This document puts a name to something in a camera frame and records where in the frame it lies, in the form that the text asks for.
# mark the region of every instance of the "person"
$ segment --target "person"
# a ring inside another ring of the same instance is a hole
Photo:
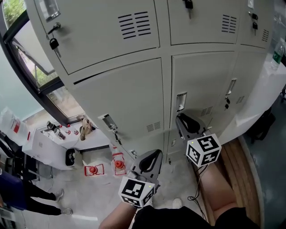
[[[56,193],[47,193],[32,183],[14,177],[0,168],[0,207],[2,208],[6,203],[19,210],[28,210],[45,215],[71,215],[72,210],[70,208],[59,209],[31,198],[39,197],[58,202],[63,194],[63,189]]]
[[[206,169],[201,182],[206,198],[214,213],[215,228],[236,229],[259,227],[246,216],[245,208],[238,208],[236,196],[214,163]],[[137,209],[121,202],[100,224],[99,229],[128,229]],[[207,221],[187,207],[180,199],[175,199],[173,209],[143,207],[135,216],[132,229],[152,228],[212,228]]]

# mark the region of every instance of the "black shorts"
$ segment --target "black shorts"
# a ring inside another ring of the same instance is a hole
[[[180,228],[213,228],[194,211],[187,207],[180,209],[154,209],[146,206],[135,217],[132,229],[180,229]],[[258,229],[247,216],[245,208],[232,208],[223,213],[216,221],[218,229]]]

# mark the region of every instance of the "green bottle label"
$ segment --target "green bottle label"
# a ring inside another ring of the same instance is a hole
[[[273,59],[275,60],[276,63],[280,64],[282,56],[280,56],[277,52],[274,52]]]

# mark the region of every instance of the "red label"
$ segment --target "red label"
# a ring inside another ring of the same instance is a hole
[[[19,129],[20,129],[20,124],[21,124],[20,120],[17,120],[17,123],[16,123],[16,125],[15,125],[15,127],[14,127],[14,132],[15,132],[16,134],[18,133],[18,131],[19,131]]]

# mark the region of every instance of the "blue floor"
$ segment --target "blue floor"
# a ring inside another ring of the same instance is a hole
[[[254,159],[264,198],[265,229],[276,229],[286,219],[286,102],[280,97],[272,105],[276,121],[263,141],[251,144],[244,134]]]

